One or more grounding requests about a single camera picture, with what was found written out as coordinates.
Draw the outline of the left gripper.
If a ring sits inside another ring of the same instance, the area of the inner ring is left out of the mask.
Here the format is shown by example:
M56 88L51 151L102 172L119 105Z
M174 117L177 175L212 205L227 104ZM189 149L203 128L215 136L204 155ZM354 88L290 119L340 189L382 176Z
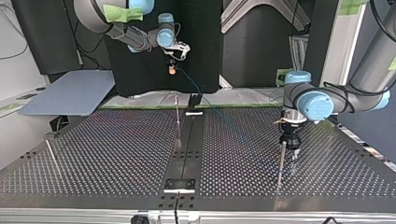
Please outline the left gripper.
M281 136L279 137L279 144L286 144L287 150L293 150L292 161L295 162L298 160L300 154L300 146L302 140L299 136L299 132L303 128L302 124L294 124L294 123L280 123L278 125L278 129L281 132Z

